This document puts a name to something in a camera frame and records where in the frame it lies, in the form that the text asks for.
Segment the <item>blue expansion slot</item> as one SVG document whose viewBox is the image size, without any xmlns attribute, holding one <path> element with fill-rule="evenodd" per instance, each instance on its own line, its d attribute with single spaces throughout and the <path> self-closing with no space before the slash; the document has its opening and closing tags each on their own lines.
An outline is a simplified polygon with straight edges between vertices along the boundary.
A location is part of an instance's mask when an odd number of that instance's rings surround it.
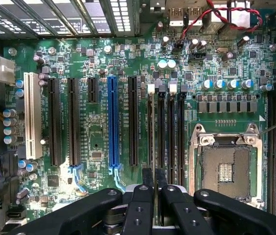
<svg viewBox="0 0 276 235">
<path fill-rule="evenodd" d="M 124 192 L 125 188 L 120 184 L 119 171 L 119 118 L 118 118 L 118 79 L 116 76 L 108 76 L 108 129 L 109 129 L 109 174 L 113 176 L 115 186 Z"/>
</svg>

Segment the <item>white-latch RAM slot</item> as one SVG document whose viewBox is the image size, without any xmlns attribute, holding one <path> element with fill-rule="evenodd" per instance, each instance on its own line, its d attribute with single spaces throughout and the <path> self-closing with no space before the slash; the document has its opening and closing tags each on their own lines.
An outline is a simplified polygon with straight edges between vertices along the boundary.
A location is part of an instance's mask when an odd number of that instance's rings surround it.
<svg viewBox="0 0 276 235">
<path fill-rule="evenodd" d="M 168 183 L 174 184 L 175 179 L 175 96 L 177 84 L 170 83 L 167 95 L 167 136 L 168 136 Z"/>
<path fill-rule="evenodd" d="M 148 141 L 149 141 L 149 162 L 152 171 L 155 171 L 155 84 L 148 84 Z"/>
</svg>

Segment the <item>black-latch RAM slot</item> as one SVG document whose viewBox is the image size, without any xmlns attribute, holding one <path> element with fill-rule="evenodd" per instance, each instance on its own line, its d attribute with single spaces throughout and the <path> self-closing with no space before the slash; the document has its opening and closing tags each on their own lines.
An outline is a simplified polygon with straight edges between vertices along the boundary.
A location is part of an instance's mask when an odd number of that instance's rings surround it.
<svg viewBox="0 0 276 235">
<path fill-rule="evenodd" d="M 166 86 L 159 85 L 158 91 L 158 168 L 164 168 L 165 161 L 165 95 Z"/>
<path fill-rule="evenodd" d="M 177 160 L 178 184 L 184 186 L 185 140 L 184 140 L 184 102 L 187 96 L 187 85 L 180 85 L 178 94 L 178 130 L 177 130 Z"/>
<path fill-rule="evenodd" d="M 268 94 L 268 127 L 276 124 L 276 98 L 273 93 Z M 276 181 L 275 181 L 275 140 L 276 134 L 272 129 L 267 134 L 268 140 L 268 211 L 276 215 Z"/>
</svg>

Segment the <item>silver CPU socket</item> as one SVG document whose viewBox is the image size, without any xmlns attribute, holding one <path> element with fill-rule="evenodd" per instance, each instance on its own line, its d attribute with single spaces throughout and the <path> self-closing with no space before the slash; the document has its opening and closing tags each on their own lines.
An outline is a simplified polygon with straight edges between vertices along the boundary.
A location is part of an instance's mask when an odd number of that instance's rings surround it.
<svg viewBox="0 0 276 235">
<path fill-rule="evenodd" d="M 255 123 L 249 123 L 244 132 L 208 132 L 201 123 L 196 124 L 187 160 L 190 195 L 209 189 L 265 208 L 263 140 Z"/>
</svg>

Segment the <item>long black expansion slot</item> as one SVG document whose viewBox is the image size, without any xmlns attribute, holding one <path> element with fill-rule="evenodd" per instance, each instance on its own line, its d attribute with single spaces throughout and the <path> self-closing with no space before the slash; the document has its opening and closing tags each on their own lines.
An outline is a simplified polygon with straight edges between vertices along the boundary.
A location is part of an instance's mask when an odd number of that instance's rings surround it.
<svg viewBox="0 0 276 235">
<path fill-rule="evenodd" d="M 129 160 L 130 165 L 138 165 L 138 80 L 128 77 L 129 99 Z"/>
<path fill-rule="evenodd" d="M 62 164 L 60 84 L 57 78 L 48 81 L 49 155 L 52 166 Z"/>
<path fill-rule="evenodd" d="M 68 78 L 68 133 L 69 133 L 69 165 L 78 166 L 81 163 L 80 147 L 80 106 L 79 81 Z"/>
</svg>

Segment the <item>short black expansion slot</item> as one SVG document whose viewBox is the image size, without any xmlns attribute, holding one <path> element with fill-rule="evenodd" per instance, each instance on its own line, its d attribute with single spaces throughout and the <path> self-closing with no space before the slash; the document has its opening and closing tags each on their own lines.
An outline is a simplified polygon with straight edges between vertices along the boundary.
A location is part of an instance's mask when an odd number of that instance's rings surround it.
<svg viewBox="0 0 276 235">
<path fill-rule="evenodd" d="M 98 80 L 95 77 L 89 77 L 87 79 L 88 85 L 88 102 L 89 103 L 98 103 L 99 97 L 99 88 Z"/>
</svg>

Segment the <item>white power connector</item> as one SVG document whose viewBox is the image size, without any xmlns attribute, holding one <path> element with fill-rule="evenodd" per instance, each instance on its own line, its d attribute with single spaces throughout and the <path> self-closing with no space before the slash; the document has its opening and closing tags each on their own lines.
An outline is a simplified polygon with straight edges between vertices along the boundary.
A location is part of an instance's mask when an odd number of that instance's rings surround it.
<svg viewBox="0 0 276 235">
<path fill-rule="evenodd" d="M 0 56 L 0 82 L 15 85 L 15 62 Z"/>
</svg>

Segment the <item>silver USB port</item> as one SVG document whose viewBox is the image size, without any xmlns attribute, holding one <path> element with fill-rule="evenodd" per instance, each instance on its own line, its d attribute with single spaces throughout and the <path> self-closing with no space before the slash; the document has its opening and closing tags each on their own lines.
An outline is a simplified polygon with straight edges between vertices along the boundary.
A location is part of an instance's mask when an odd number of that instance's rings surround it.
<svg viewBox="0 0 276 235">
<path fill-rule="evenodd" d="M 184 9 L 170 8 L 168 10 L 169 26 L 182 27 L 184 25 Z"/>
<path fill-rule="evenodd" d="M 187 9 L 187 14 L 188 14 L 188 24 L 192 24 L 197 18 L 201 16 L 203 13 L 202 7 L 189 7 Z M 198 19 L 193 26 L 202 26 L 202 19 Z"/>
</svg>

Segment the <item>black SATA port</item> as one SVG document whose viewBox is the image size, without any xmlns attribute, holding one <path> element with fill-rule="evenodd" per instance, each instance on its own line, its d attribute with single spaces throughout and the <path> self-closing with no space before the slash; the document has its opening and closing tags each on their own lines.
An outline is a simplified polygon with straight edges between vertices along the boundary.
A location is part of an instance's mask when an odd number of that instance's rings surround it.
<svg viewBox="0 0 276 235">
<path fill-rule="evenodd" d="M 6 216 L 10 219 L 24 219 L 27 216 L 26 208 L 10 208 L 6 212 Z"/>
</svg>

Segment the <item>purple and black connector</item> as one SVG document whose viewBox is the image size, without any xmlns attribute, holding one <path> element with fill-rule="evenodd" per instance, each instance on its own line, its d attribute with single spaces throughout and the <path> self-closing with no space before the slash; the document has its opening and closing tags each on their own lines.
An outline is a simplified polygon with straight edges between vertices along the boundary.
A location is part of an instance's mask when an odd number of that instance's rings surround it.
<svg viewBox="0 0 276 235">
<path fill-rule="evenodd" d="M 0 179 L 11 178 L 11 181 L 18 179 L 18 156 L 16 151 L 6 151 L 0 154 Z"/>
</svg>

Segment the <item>white PCI expansion slot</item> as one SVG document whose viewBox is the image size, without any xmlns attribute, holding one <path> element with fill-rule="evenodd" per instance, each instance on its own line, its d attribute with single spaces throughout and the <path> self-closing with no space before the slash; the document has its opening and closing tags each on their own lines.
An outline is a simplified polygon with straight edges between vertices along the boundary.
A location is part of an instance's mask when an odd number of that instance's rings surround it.
<svg viewBox="0 0 276 235">
<path fill-rule="evenodd" d="M 35 160 L 43 156 L 40 144 L 42 138 L 41 87 L 38 84 L 38 75 L 33 72 L 25 72 L 23 82 L 26 158 Z"/>
</svg>

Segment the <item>green PC motherboard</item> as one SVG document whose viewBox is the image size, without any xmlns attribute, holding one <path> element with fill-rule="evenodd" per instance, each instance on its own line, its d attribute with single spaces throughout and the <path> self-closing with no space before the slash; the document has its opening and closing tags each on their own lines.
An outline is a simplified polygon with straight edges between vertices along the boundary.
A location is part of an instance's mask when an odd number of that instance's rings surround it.
<svg viewBox="0 0 276 235">
<path fill-rule="evenodd" d="M 276 215 L 276 0 L 0 0 L 26 221 L 147 168 Z"/>
</svg>

